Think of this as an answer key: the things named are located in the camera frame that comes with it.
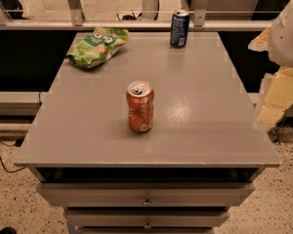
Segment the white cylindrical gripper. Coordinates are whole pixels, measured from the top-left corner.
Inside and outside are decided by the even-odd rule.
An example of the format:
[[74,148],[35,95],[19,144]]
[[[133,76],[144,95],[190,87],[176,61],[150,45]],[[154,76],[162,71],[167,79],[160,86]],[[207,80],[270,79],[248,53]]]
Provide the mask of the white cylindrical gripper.
[[269,59],[282,66],[274,75],[267,73],[261,83],[253,121],[253,128],[261,132],[273,128],[293,104],[293,0],[271,28],[263,30],[249,43],[248,49],[263,52],[268,49],[268,43]]

